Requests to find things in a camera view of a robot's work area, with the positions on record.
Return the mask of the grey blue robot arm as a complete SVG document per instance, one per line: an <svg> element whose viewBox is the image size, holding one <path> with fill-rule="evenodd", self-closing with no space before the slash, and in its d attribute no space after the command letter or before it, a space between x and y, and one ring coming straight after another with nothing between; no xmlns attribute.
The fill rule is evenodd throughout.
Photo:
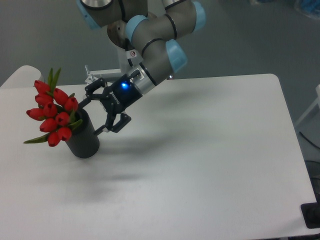
<svg viewBox="0 0 320 240"><path fill-rule="evenodd" d="M131 120L126 108L187 64L177 40L205 26L205 10L192 0L162 4L165 14L155 16L145 0L77 1L89 27L107 27L109 39L119 49L119 69L86 72L86 94L79 107L96 100L107 113L95 135L119 132Z"/></svg>

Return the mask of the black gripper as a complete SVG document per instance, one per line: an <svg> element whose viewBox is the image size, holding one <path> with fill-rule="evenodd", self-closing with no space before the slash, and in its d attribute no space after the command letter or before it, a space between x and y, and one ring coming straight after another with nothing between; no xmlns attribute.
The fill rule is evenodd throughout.
<svg viewBox="0 0 320 240"><path fill-rule="evenodd" d="M143 96L127 74L107 86L107 81L102 77L90 83L84 88L85 95L78 104L78 110L80 110L91 101L99 101L103 109L106 110L105 124L93 132L96 136L102 132L118 133L121 131L132 120L124 110ZM102 93L95 93L95 91L102 88L104 89ZM120 119L115 123L117 114L120 114Z"/></svg>

